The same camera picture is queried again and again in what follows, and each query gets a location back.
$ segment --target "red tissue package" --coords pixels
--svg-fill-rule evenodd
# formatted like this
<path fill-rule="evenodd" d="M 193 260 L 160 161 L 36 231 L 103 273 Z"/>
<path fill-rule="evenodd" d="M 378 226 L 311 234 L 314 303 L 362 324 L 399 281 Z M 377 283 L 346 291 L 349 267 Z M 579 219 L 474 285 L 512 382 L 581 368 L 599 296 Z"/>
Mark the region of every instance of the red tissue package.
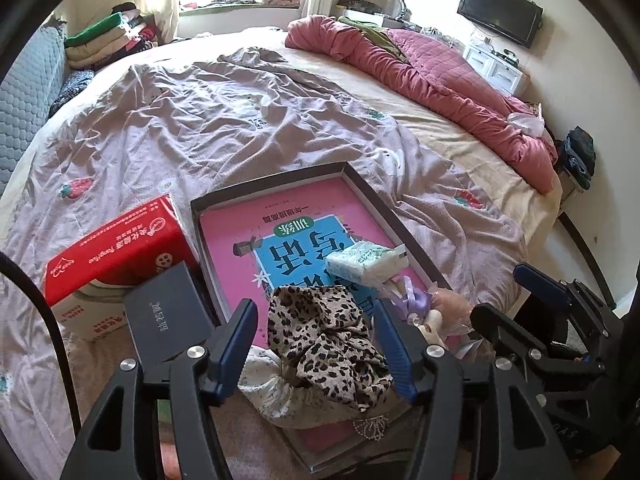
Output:
<path fill-rule="evenodd" d="M 194 251 L 168 195 L 103 225 L 47 264 L 44 295 L 58 322 L 82 339 L 126 324 L 124 294 Z"/>

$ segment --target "pink comforter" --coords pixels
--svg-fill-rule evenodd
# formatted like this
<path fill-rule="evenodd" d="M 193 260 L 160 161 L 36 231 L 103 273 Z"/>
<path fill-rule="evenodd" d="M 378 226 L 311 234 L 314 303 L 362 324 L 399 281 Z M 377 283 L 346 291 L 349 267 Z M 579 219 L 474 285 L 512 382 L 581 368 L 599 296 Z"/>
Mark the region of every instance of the pink comforter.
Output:
<path fill-rule="evenodd" d="M 420 34 L 388 36 L 412 66 L 364 38 L 357 28 L 326 16 L 289 24 L 285 46 L 328 54 L 372 75 L 392 90 L 459 124 L 494 150 L 540 193 L 552 190 L 556 152 L 541 139 L 524 136 L 506 117 L 524 104 L 495 91 L 461 56 Z"/>

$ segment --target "leopard print scarf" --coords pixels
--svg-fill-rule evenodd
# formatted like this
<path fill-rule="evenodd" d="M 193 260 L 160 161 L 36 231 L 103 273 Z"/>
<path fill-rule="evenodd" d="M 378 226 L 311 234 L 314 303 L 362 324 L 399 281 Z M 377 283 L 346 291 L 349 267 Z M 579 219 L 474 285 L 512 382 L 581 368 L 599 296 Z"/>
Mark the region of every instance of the leopard print scarf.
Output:
<path fill-rule="evenodd" d="M 372 345 L 362 312 L 344 286 L 274 289 L 267 341 L 303 383 L 361 412 L 391 387 L 385 359 Z"/>

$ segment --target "pink book cover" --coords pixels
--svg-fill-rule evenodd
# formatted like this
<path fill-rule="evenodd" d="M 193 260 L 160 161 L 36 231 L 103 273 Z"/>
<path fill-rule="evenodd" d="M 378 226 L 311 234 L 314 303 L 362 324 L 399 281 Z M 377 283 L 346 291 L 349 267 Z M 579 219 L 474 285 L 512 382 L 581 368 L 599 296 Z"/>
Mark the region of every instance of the pink book cover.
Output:
<path fill-rule="evenodd" d="M 235 308 L 250 298 L 258 306 L 254 344 L 262 348 L 267 348 L 269 298 L 276 286 L 346 285 L 370 315 L 375 292 L 327 274 L 324 258 L 361 239 L 394 246 L 341 178 L 210 209 L 200 224 L 227 303 Z M 403 274 L 424 288 L 413 270 Z M 354 430 L 346 421 L 298 433 L 309 450 L 321 451 Z"/>

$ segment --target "strawberry pattern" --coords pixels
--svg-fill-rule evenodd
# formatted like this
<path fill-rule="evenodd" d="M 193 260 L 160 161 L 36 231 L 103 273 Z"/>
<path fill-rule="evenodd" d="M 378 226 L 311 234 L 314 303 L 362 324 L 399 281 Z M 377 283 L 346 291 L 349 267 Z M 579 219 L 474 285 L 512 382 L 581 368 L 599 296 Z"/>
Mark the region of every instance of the strawberry pattern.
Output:
<path fill-rule="evenodd" d="M 472 209 L 482 209 L 482 203 L 469 190 L 459 191 L 456 193 L 456 202 Z"/>
<path fill-rule="evenodd" d="M 92 178 L 76 178 L 62 186 L 60 196 L 74 200 L 87 191 L 93 183 L 94 180 Z"/>

